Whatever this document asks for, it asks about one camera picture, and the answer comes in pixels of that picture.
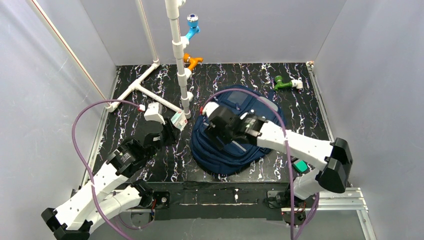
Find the small card box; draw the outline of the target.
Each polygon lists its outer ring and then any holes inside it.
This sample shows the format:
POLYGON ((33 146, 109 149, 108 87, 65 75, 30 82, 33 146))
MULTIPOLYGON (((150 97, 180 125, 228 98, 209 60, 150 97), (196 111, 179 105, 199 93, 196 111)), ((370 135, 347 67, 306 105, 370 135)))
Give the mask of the small card box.
POLYGON ((180 130, 180 131, 183 131, 183 130, 184 130, 184 128, 185 128, 185 126, 186 126, 186 125, 187 125, 187 123, 188 123, 187 118, 186 118, 186 116, 185 116, 185 114, 184 114, 184 112, 183 112, 183 111, 178 111, 178 112, 176 112, 176 113, 172 116, 172 118, 171 118, 171 122, 172 122, 173 126, 174 126, 176 129, 180 130))

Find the navy blue student backpack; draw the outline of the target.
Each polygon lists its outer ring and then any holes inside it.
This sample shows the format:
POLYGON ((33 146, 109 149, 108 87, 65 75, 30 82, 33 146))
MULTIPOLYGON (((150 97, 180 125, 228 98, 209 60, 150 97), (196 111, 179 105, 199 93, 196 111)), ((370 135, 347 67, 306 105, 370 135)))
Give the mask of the navy blue student backpack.
MULTIPOLYGON (((272 113, 270 108, 260 101, 263 99, 280 115, 284 124, 287 124, 282 108, 274 101, 274 90, 271 89, 267 94, 261 94, 246 86, 237 84, 228 86, 225 89, 232 90, 215 96, 213 101, 229 108, 236 115, 240 116, 253 110, 257 115, 265 117, 278 125, 280 123, 278 118, 272 113)), ((209 121, 205 116, 200 115, 197 117, 191 132, 190 149, 194 160, 209 172, 232 175, 272 151, 270 148, 242 144, 237 141, 232 141, 219 149, 206 134, 208 126, 209 121)))

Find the green eraser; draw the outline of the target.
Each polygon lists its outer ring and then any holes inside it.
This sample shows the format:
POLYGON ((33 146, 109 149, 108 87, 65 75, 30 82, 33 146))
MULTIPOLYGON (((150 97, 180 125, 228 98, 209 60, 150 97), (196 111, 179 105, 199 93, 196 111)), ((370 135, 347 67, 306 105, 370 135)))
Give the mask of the green eraser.
POLYGON ((300 159, 293 161, 292 166, 298 173, 305 173, 308 170, 308 165, 300 159))

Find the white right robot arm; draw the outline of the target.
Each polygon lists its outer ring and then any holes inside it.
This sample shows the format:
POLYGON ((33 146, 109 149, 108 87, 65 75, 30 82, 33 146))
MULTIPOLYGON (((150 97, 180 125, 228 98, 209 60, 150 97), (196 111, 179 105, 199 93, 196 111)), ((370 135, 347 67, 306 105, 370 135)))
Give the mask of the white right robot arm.
POLYGON ((250 144, 286 153, 311 164, 314 169, 296 177, 289 185, 289 193, 299 200, 305 200, 321 191, 342 194, 346 191, 353 165, 352 154, 346 140, 334 141, 311 138, 278 124, 246 112, 241 115, 214 102, 208 103, 201 111, 208 120, 206 134, 217 147, 231 142, 250 144))

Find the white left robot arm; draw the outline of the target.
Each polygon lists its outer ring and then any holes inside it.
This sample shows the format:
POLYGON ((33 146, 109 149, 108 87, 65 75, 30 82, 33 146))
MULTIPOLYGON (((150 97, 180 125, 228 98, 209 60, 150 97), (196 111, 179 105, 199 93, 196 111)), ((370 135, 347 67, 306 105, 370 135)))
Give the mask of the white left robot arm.
POLYGON ((148 207, 154 190, 139 179, 124 190, 112 192, 143 169, 164 146, 177 141, 177 129, 170 118, 164 123, 150 120, 144 138, 125 139, 107 157, 93 180, 56 208, 46 208, 41 217, 57 240, 87 240, 107 220, 133 207, 148 207))

